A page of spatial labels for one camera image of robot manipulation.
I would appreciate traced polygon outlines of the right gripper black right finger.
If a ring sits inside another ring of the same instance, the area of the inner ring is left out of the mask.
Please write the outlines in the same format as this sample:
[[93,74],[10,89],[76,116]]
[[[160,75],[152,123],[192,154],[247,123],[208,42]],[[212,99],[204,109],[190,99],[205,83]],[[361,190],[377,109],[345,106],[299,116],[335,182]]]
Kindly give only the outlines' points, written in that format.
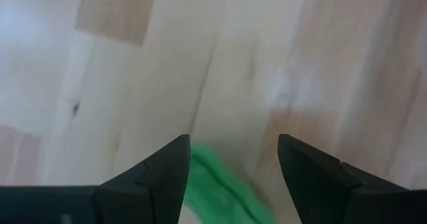
[[409,190],[281,134],[278,157],[302,224],[402,224]]

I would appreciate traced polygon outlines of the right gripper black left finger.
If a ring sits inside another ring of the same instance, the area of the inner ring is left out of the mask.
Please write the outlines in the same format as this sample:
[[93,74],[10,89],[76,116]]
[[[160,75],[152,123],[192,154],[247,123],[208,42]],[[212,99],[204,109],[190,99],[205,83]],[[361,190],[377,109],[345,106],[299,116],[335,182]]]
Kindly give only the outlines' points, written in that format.
[[101,224],[177,224],[189,175],[190,137],[180,135],[95,189]]

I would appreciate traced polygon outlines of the green toy cucumber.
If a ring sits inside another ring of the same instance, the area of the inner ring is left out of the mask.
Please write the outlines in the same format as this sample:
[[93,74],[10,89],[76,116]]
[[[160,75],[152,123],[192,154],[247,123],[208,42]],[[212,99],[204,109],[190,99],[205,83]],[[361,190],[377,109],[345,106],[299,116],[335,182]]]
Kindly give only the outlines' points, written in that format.
[[253,189],[206,145],[193,145],[184,204],[201,224],[275,224]]

